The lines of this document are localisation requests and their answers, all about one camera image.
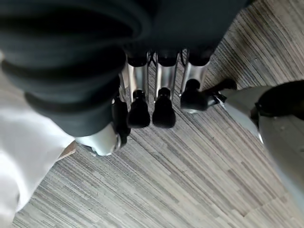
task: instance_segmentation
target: black joint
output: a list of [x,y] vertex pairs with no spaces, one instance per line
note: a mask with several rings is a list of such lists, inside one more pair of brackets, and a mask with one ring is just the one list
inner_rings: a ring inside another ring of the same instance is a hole
[[122,145],[127,143],[127,136],[131,129],[127,125],[128,106],[126,102],[122,102],[117,96],[112,104],[113,123],[116,132],[120,135]]

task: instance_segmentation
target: black fabric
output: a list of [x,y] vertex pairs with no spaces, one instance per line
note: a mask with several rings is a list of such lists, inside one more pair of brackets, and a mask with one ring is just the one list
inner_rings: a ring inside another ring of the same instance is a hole
[[[3,0],[2,68],[30,105],[68,134],[93,134],[113,120],[110,100],[118,93],[124,53],[146,57],[148,50],[188,48],[209,58],[246,2]],[[99,112],[89,119],[96,105]]]

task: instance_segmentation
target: black rubber foot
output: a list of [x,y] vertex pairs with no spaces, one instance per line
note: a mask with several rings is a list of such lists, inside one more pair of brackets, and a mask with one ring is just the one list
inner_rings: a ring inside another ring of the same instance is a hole
[[150,124],[150,115],[147,103],[138,98],[131,104],[127,118],[129,128],[144,128]]
[[152,115],[153,124],[160,128],[172,128],[175,125],[176,117],[169,98],[161,96],[155,102],[155,109]]
[[208,100],[204,93],[199,92],[200,83],[191,79],[187,82],[186,90],[181,95],[180,107],[186,111],[205,111],[208,108]]

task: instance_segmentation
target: silver metal part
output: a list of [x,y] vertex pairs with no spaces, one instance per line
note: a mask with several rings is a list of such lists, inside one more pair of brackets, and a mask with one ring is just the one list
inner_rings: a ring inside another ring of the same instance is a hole
[[84,137],[76,137],[76,142],[90,146],[100,156],[108,156],[121,147],[121,138],[109,123],[101,131]]
[[156,56],[154,101],[156,101],[158,98],[158,91],[164,87],[170,90],[170,100],[172,100],[174,94],[176,68],[177,68],[178,59],[179,59],[179,55],[177,55],[176,63],[173,66],[162,66],[158,62],[158,57]]
[[120,79],[120,86],[119,86],[119,98],[122,102],[126,102],[126,93],[125,93],[125,86],[124,86],[124,77],[122,73],[119,74]]
[[183,75],[181,87],[180,87],[180,95],[185,91],[186,84],[190,79],[196,79],[200,83],[199,90],[201,91],[203,88],[203,83],[206,78],[206,71],[208,68],[210,61],[203,66],[195,66],[192,65],[189,61],[186,63],[186,69]]
[[148,64],[138,67],[128,64],[128,75],[131,102],[134,101],[133,93],[136,90],[142,90],[148,102]]

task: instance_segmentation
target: floor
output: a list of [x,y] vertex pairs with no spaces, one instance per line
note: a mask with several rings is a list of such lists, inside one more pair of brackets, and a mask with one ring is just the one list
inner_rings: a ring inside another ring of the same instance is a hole
[[[257,139],[221,107],[197,115],[178,109],[182,71],[179,65],[173,129],[132,130],[128,145],[110,157],[79,147],[54,165],[13,226],[304,228]],[[226,77],[243,88],[303,75],[304,1],[265,0],[237,16],[206,87]]]

